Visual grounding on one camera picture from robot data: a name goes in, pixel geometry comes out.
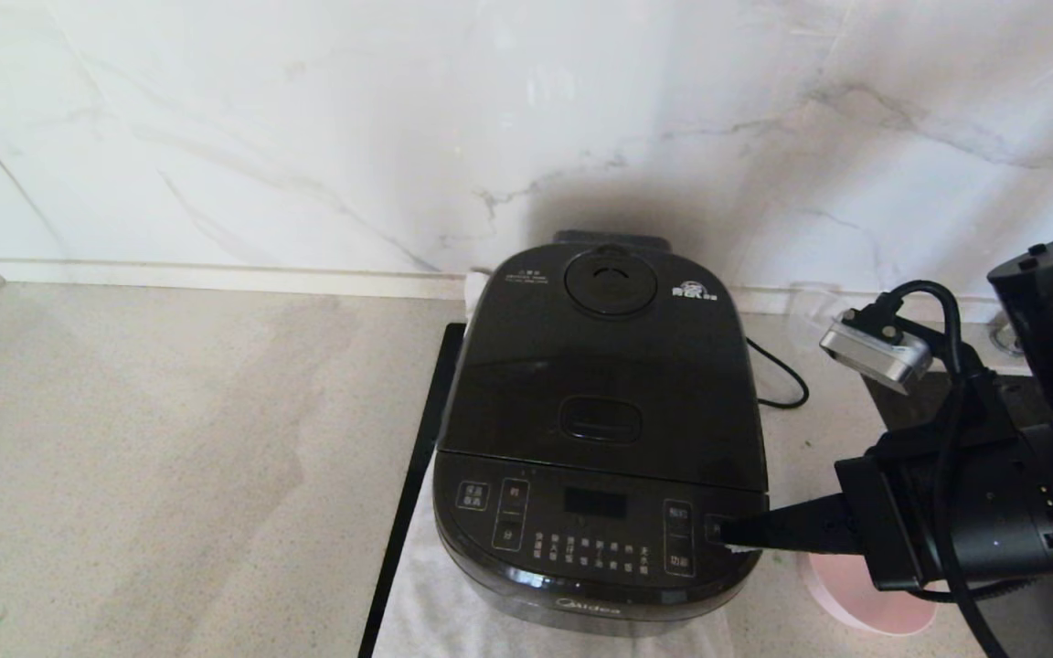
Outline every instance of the sticker label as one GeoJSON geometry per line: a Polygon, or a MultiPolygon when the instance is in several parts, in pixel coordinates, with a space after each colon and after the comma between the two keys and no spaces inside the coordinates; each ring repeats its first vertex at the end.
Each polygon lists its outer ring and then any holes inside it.
{"type": "Polygon", "coordinates": [[[538,270],[519,270],[506,274],[506,283],[548,283],[547,275],[538,270]]]}
{"type": "Polygon", "coordinates": [[[681,283],[680,286],[673,287],[674,297],[686,297],[690,300],[708,300],[711,302],[717,301],[717,295],[710,295],[710,291],[707,291],[706,286],[701,283],[696,282],[696,280],[687,280],[681,283]]]}

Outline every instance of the pink bowl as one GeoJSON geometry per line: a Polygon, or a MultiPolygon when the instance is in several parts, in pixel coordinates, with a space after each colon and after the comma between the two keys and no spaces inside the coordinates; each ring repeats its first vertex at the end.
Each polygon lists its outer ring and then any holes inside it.
{"type": "Polygon", "coordinates": [[[937,604],[906,592],[878,592],[861,555],[799,555],[799,574],[811,596],[853,629],[890,636],[923,632],[937,604]]]}

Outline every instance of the marble wall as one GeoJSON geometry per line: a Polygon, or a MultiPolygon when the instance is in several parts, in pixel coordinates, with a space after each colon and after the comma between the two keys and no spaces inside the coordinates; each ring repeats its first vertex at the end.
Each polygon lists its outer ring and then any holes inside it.
{"type": "Polygon", "coordinates": [[[0,259],[989,295],[1053,238],[1053,1],[0,0],[0,259]]]}

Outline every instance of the black cable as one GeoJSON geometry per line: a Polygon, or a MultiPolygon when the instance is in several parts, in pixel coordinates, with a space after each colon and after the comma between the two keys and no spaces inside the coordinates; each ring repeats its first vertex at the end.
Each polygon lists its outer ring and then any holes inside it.
{"type": "Polygon", "coordinates": [[[910,280],[885,293],[882,297],[890,301],[895,313],[899,310],[903,297],[912,293],[928,293],[940,302],[941,311],[946,314],[946,342],[949,343],[946,367],[954,380],[960,379],[965,365],[961,362],[961,316],[957,308],[957,297],[953,297],[953,292],[950,292],[949,287],[941,286],[935,280],[910,280]]]}
{"type": "Polygon", "coordinates": [[[794,368],[791,367],[790,365],[782,363],[781,359],[778,359],[777,356],[770,354],[769,351],[766,351],[766,348],[763,348],[763,346],[750,340],[750,338],[747,338],[747,342],[750,346],[752,346],[752,348],[756,350],[758,354],[764,356],[766,358],[769,358],[770,361],[774,363],[774,365],[781,367],[781,370],[786,372],[787,375],[790,375],[791,378],[794,378],[795,382],[798,382],[799,387],[802,388],[802,396],[800,396],[799,399],[797,400],[774,401],[772,399],[758,398],[758,404],[764,404],[766,406],[772,406],[774,408],[798,408],[807,404],[807,401],[811,399],[811,388],[807,387],[807,382],[803,382],[802,377],[799,376],[798,372],[795,372],[794,368]]]}
{"type": "Polygon", "coordinates": [[[937,555],[940,558],[940,571],[949,583],[949,593],[953,596],[954,602],[961,611],[961,617],[966,618],[970,632],[976,638],[981,651],[989,658],[1007,658],[1007,653],[1001,649],[998,638],[994,637],[994,632],[986,622],[986,617],[981,616],[981,611],[977,606],[977,600],[973,599],[966,583],[966,576],[961,572],[960,561],[957,559],[957,550],[953,546],[953,537],[949,529],[949,499],[953,492],[953,471],[957,462],[957,438],[960,436],[961,412],[966,406],[966,388],[961,384],[953,387],[954,401],[953,413],[949,416],[948,436],[943,446],[940,446],[940,454],[937,455],[937,466],[935,480],[932,484],[932,534],[937,545],[937,555]]]}
{"type": "MultiPolygon", "coordinates": [[[[969,594],[970,596],[973,596],[973,600],[997,599],[999,596],[1006,596],[1008,594],[1018,592],[1020,589],[1032,586],[1034,583],[1034,578],[1002,580],[1001,582],[990,583],[971,589],[969,594]]],[[[918,599],[931,600],[932,603],[957,603],[957,600],[953,598],[951,592],[929,592],[922,589],[922,591],[910,592],[910,594],[918,597],[918,599]]]]}
{"type": "Polygon", "coordinates": [[[961,572],[960,561],[957,559],[957,550],[953,546],[953,535],[949,525],[949,500],[953,494],[953,471],[957,466],[957,440],[961,434],[961,413],[966,407],[966,370],[961,362],[961,318],[957,308],[957,299],[949,287],[941,286],[933,280],[910,280],[901,286],[894,287],[893,291],[881,295],[881,301],[889,303],[891,308],[898,311],[903,303],[903,297],[911,293],[928,293],[936,297],[940,302],[941,311],[946,316],[946,341],[949,342],[946,367],[949,376],[953,380],[953,412],[949,415],[949,425],[946,428],[947,436],[945,445],[940,446],[937,454],[936,470],[933,471],[932,486],[932,534],[937,546],[937,555],[940,558],[940,571],[949,583],[950,596],[961,611],[961,616],[966,618],[970,632],[976,638],[981,650],[986,651],[989,658],[1007,658],[1007,653],[1001,649],[998,638],[994,637],[994,632],[986,622],[986,617],[981,616],[981,611],[977,606],[977,600],[973,598],[966,582],[966,575],[961,572]]]}

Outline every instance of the beige countertop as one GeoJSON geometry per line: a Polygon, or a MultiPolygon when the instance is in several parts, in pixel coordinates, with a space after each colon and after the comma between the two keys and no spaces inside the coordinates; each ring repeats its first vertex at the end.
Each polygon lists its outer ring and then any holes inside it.
{"type": "MultiPolygon", "coordinates": [[[[355,655],[459,302],[8,284],[0,291],[0,655],[355,655]]],[[[747,332],[814,398],[764,410],[773,504],[836,491],[883,430],[786,318],[747,332]]],[[[790,380],[755,357],[759,392],[790,380]]],[[[735,654],[980,655],[956,610],[887,638],[770,553],[735,654]]]]}

